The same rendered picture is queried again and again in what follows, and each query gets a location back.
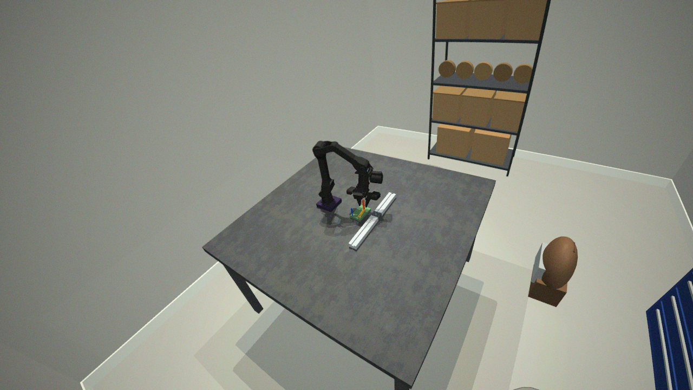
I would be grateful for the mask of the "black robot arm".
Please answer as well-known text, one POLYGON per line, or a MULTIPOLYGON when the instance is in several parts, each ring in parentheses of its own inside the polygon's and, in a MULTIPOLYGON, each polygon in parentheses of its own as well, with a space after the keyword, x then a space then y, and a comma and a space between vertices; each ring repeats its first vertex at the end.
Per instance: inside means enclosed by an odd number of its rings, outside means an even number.
MULTIPOLYGON (((329 176, 328 165, 326 162, 326 153, 329 152, 335 152, 353 165, 353 167, 357 170, 355 174, 358 174, 358 182, 368 183, 370 180, 371 183, 383 183, 383 171, 373 171, 373 166, 371 166, 366 158, 357 157, 336 141, 319 141, 312 148, 312 152, 314 153, 315 158, 318 159, 319 169, 322 176, 321 192, 319 192, 319 196, 322 197, 321 203, 326 203, 329 205, 334 200, 334 198, 332 198, 331 191, 335 183, 334 179, 331 179, 329 176)), ((360 188, 359 186, 356 186, 354 198, 362 200, 362 198, 366 198, 366 196, 367 192, 365 187, 360 188)))

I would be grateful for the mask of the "light grey metal rail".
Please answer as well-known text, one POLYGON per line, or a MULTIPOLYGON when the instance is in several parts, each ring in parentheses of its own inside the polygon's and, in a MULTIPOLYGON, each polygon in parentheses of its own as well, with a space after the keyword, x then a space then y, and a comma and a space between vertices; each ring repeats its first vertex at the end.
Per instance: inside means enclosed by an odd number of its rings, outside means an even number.
POLYGON ((382 219, 382 215, 388 209, 388 207, 390 207, 395 198, 396 194, 390 192, 386 197, 384 197, 377 209, 373 211, 369 219, 366 220, 365 224, 362 225, 361 229, 356 233, 356 236, 354 236, 349 242, 350 248, 357 249, 359 246, 361 246, 362 241, 364 241, 373 227, 378 223, 378 220, 382 219))

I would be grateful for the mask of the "green flat tray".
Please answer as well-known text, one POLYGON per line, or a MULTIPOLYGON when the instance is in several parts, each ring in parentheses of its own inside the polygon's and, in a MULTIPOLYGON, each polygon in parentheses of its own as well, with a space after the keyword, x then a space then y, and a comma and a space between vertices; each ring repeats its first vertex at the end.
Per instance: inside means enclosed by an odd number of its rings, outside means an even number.
POLYGON ((355 219, 355 220, 359 220, 359 222, 360 222, 360 221, 361 221, 362 219, 364 219, 364 217, 371 211, 370 208, 366 207, 366 208, 365 208, 365 211, 363 212, 363 214, 361 215, 361 217, 358 217, 358 215, 361 214, 362 209, 363 209, 363 208, 362 208, 362 205, 359 206, 359 207, 353 212, 353 216, 352 216, 352 214, 350 215, 350 218, 351 218, 351 219, 355 219))

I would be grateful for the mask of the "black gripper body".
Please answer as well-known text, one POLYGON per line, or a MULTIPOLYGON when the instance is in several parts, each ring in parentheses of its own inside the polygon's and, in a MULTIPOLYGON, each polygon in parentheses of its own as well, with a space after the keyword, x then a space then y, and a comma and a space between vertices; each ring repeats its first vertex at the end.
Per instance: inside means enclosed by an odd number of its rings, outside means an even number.
MULTIPOLYGON (((360 188, 365 187, 365 190, 367 192, 367 198, 371 198, 372 200, 378 200, 378 198, 381 196, 381 194, 379 192, 373 192, 373 193, 369 192, 369 184, 370 184, 370 182, 368 182, 368 183, 358 182, 357 186, 359 186, 360 188)), ((349 195, 352 195, 352 193, 354 193, 355 190, 356 190, 355 187, 350 187, 350 188, 348 188, 346 193, 348 193, 349 195)))

